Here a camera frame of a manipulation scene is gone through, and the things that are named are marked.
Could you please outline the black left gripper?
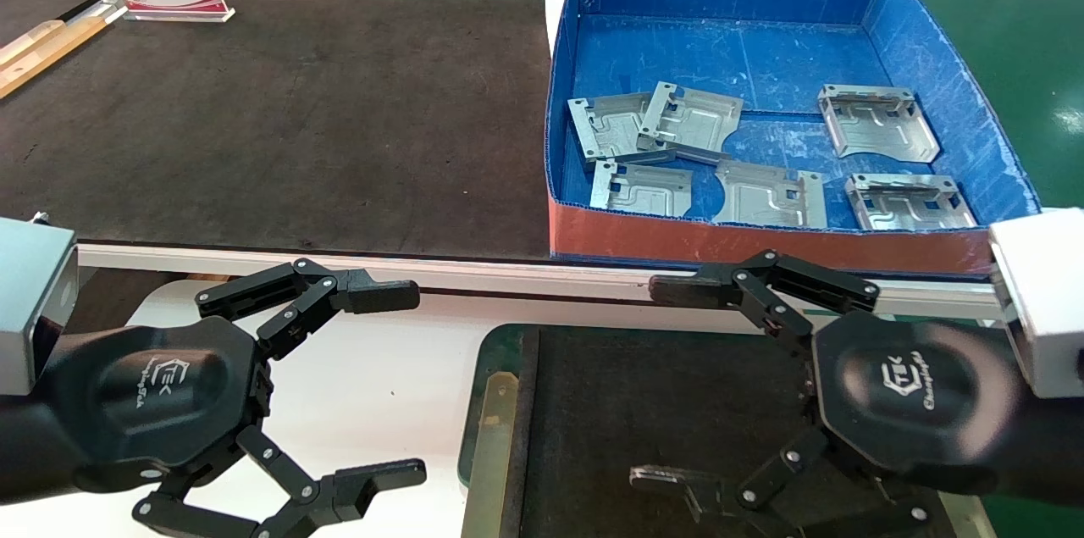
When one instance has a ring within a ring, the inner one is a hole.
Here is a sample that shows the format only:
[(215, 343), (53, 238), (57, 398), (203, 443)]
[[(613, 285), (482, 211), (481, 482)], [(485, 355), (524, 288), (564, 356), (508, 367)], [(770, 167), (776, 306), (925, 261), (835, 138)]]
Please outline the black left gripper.
[[(274, 390), (266, 359), (284, 359), (337, 313), (418, 308), (414, 280), (380, 282), (301, 258), (201, 291), (195, 305), (206, 319), (185, 326), (121, 326), (59, 342), (38, 396), (47, 461), (59, 463), (65, 487), (115, 494), (163, 481), (133, 518), (168, 537), (310, 537), (364, 518), (380, 492), (425, 483), (421, 458), (315, 481), (257, 427)], [(231, 323), (276, 307), (257, 340)], [(254, 521), (185, 503), (196, 482), (212, 481), (241, 452), (287, 494), (274, 515)]]

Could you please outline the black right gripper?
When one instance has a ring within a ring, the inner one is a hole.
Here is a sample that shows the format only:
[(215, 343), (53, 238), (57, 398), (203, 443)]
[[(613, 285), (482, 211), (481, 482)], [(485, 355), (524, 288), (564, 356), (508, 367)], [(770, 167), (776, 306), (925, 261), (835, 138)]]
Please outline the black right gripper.
[[(706, 262), (688, 278), (651, 276), (648, 291), (662, 306), (737, 309), (790, 353), (813, 356), (820, 415), (836, 437), (803, 431), (736, 486), (692, 469), (628, 471), (634, 489), (680, 496), (694, 522), (718, 535), (914, 537), (932, 523), (932, 509), (902, 481), (992, 494), (1025, 473), (1020, 430), (1030, 395), (995, 330), (880, 319), (870, 280), (773, 249), (744, 262)], [(813, 335), (787, 297), (844, 315)], [(784, 518), (775, 499), (820, 460), (874, 487), (882, 502), (809, 525)]]

